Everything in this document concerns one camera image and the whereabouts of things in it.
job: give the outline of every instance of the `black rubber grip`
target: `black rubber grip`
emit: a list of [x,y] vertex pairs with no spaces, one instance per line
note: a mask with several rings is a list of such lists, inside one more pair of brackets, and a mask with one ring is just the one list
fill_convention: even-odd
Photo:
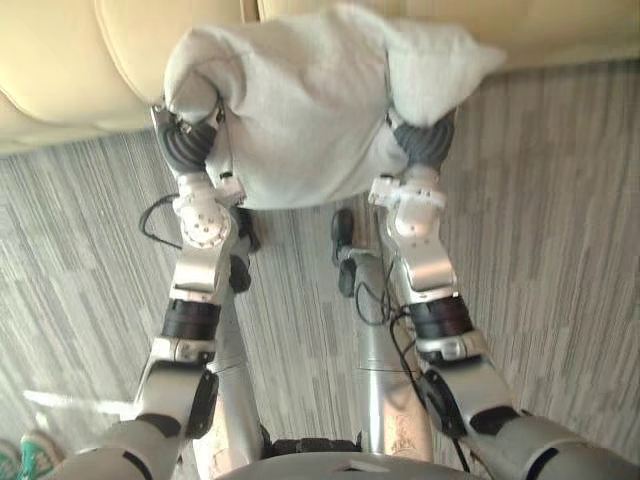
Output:
[[416,337],[424,340],[453,337],[473,330],[461,296],[409,305]]
[[431,128],[400,125],[393,132],[396,142],[409,157],[409,166],[425,165],[440,172],[453,141],[453,120],[447,115]]
[[180,128],[175,121],[161,125],[157,132],[160,148],[171,168],[179,174],[205,170],[205,160],[213,148],[216,130],[207,122]]
[[162,335],[187,340],[212,340],[220,321],[220,307],[211,303],[170,300]]

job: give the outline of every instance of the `black joint actuator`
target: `black joint actuator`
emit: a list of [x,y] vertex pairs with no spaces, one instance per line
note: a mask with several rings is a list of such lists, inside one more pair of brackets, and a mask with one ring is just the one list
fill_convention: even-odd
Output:
[[461,296],[409,305],[416,337],[437,340],[473,330],[469,310]]
[[186,340],[212,340],[219,320],[219,305],[172,299],[164,314],[162,336]]

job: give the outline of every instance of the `gray fabric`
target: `gray fabric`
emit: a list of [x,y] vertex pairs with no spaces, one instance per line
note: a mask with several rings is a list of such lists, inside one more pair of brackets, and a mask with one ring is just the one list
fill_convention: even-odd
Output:
[[404,168],[385,122],[432,125],[462,102],[504,54],[461,28],[384,19],[355,5],[261,24],[188,33],[165,75],[170,110],[195,122],[218,95],[212,178],[229,168],[251,208],[291,208],[366,190]]

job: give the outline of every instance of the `metal joint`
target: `metal joint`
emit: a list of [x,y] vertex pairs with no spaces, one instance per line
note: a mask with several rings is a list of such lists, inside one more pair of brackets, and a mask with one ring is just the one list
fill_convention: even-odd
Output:
[[369,202],[386,209],[385,237],[401,259],[396,269],[404,303],[419,303],[457,293],[456,275],[439,238],[445,195],[436,189],[435,172],[419,172],[404,183],[374,180]]
[[489,347],[480,330],[455,337],[439,338],[436,340],[416,339],[416,349],[420,353],[439,352],[445,361],[463,360],[478,355],[488,355]]
[[220,305],[230,276],[229,254],[238,226],[225,205],[244,198],[234,177],[213,186],[206,172],[178,178],[180,197],[173,203],[180,217],[184,247],[176,263],[170,298]]
[[215,351],[215,340],[156,337],[151,345],[151,358],[179,363],[202,364],[213,361]]

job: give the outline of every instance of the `robot forearm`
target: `robot forearm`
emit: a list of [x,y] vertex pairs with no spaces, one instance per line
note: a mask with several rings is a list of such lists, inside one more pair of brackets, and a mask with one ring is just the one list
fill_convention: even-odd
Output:
[[[416,143],[403,147],[415,150]],[[439,239],[440,163],[410,166],[403,179],[377,179],[369,196],[385,211],[383,237],[399,260],[397,295],[415,328],[417,353],[429,364],[418,386],[433,423],[465,443],[496,479],[637,478],[638,469],[612,452],[514,409]]]

